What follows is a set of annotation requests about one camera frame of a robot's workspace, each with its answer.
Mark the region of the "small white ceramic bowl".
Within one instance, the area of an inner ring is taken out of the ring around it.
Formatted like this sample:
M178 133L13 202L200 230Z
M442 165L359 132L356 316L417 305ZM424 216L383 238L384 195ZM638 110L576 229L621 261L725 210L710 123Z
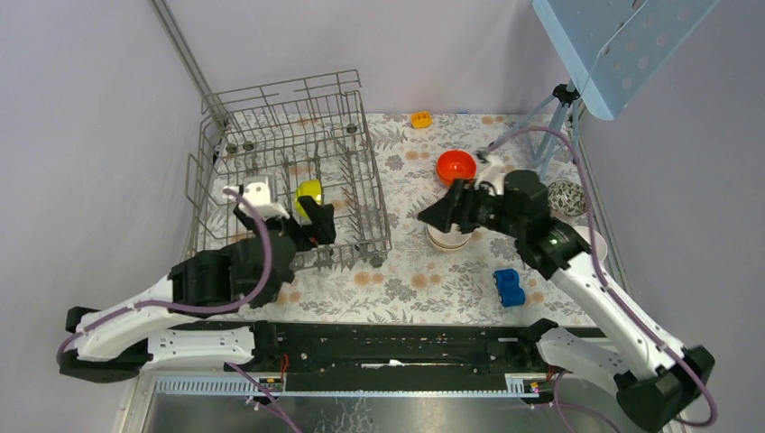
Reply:
M596 230L591 230L588 226L575 226L574 229L590 246L594 246L598 262L603 264L609 251L604 237Z

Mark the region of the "orange plastic bowl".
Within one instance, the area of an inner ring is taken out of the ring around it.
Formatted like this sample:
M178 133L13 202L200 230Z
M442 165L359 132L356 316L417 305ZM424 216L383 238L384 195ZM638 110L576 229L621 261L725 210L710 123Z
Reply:
M438 179L450 186L455 180L470 180L475 177L477 164L469 152L449 150L441 153L436 161Z

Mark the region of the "beige floral ceramic bowl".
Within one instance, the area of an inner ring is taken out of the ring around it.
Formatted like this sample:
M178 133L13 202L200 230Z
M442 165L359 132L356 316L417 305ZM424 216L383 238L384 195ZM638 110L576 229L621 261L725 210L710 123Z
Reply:
M444 244L457 244L464 242L467 239L470 240L472 237L470 233L463 233L460 230L460 227L456 224L453 224L446 232L443 232L434 226L426 225L426 234L427 237L437 239L439 242Z

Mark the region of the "yellow-green plastic bowl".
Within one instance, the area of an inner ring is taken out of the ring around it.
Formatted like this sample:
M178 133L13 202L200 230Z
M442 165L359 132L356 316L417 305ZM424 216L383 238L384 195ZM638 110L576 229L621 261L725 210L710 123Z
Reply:
M318 179L301 182L294 193L294 207L302 219L309 219L309 212L304 207L315 210L323 206L323 186Z

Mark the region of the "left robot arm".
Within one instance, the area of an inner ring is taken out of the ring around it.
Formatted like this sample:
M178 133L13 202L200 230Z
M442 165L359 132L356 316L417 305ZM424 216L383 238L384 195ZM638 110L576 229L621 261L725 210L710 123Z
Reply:
M309 218L306 224L280 203L238 192L233 197L236 218L255 235L197 253L147 290L110 309L71 308L66 322L69 336L56 354L60 374L112 383L132 379L144 367L167 358L238 360L260 371L279 362L278 344L256 337L253 331L245 331L236 342L223 338L214 344L189 345L161 340L162 333L173 334L181 326L273 303L282 286L295 278L296 255L336 240L334 206L310 195L298 198Z

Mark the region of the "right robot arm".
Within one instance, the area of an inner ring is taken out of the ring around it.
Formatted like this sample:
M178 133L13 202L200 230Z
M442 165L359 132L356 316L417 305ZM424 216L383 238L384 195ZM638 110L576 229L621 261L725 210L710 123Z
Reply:
M526 370L553 364L588 380L614 396L624 414L648 432L660 432L709 394L713 355L672 336L604 272L593 246L552 216L548 189L535 172L511 171L500 183L455 180L418 219L443 233L485 228L513 238L521 260L564 291L613 345L606 350L539 320L517 348Z

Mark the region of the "beige ribbed ceramic bowl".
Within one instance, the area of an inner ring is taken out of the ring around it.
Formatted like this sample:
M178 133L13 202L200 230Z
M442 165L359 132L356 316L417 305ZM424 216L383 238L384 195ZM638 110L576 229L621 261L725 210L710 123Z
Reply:
M439 242L439 240L437 239L428 237L428 242L437 251L440 251L443 253L453 253L466 247L469 244L470 240L467 239L464 242L457 243L457 244L449 244L449 243L444 244Z

